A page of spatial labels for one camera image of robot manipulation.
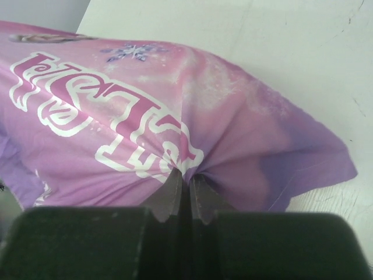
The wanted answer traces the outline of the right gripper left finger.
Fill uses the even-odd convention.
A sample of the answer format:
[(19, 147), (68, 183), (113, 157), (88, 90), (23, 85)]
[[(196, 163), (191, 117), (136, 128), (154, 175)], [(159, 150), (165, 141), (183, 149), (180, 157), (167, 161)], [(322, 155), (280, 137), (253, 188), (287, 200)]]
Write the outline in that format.
[(173, 169), (166, 182), (142, 206), (149, 208), (159, 222), (166, 222), (171, 216), (177, 216), (182, 197), (182, 174)]

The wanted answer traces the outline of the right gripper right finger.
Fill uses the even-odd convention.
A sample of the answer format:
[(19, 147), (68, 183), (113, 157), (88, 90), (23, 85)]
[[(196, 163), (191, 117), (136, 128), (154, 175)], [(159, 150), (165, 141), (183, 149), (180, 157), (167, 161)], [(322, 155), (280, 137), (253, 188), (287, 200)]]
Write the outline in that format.
[(197, 174), (189, 182), (192, 218), (208, 225), (218, 212), (232, 212), (230, 205), (207, 181), (204, 175)]

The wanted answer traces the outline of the purple Elsa pillowcase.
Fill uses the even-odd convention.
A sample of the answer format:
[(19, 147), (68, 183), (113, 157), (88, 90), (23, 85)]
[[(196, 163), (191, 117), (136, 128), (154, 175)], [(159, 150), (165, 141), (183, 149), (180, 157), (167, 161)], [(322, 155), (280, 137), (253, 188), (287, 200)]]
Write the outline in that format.
[(242, 211), (357, 175), (332, 131), (214, 54), (1, 22), (1, 181), (21, 209), (138, 205), (174, 169)]

